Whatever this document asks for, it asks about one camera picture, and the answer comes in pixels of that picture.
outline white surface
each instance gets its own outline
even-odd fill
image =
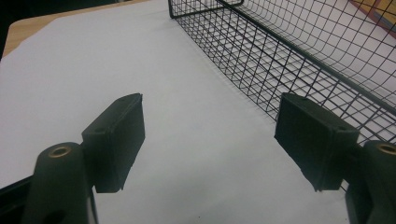
[[[3,59],[0,188],[134,92],[146,141],[124,191],[96,194],[100,223],[348,223],[344,192],[314,192],[166,1],[59,19]]]

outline black wire basket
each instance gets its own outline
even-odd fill
[[[364,2],[168,0],[171,18],[273,119],[292,92],[358,128],[360,144],[395,144],[396,27],[386,18],[396,15],[393,3]]]

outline white paper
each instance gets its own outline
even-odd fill
[[[345,193],[314,192],[166,1],[58,19],[3,59],[0,188],[135,92],[146,140],[125,189],[95,195],[100,223],[348,223]]]

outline wire mesh basket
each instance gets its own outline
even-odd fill
[[[168,0],[171,18],[273,119],[292,92],[358,128],[361,144],[395,144],[396,4],[366,2]]]

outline wooden table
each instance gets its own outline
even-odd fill
[[[23,40],[28,38],[29,36],[35,34],[37,31],[41,30],[50,22],[54,21],[57,18],[76,15],[85,12],[96,11],[105,8],[111,7],[121,7],[125,5],[131,5],[135,3],[146,2],[148,0],[132,0],[128,2],[110,4],[100,7],[90,7],[84,8],[81,10],[68,11],[63,13],[51,14],[47,16],[33,17],[25,20],[20,20],[12,23],[8,29],[7,41],[3,52],[3,57],[8,55],[12,50],[14,50]]]

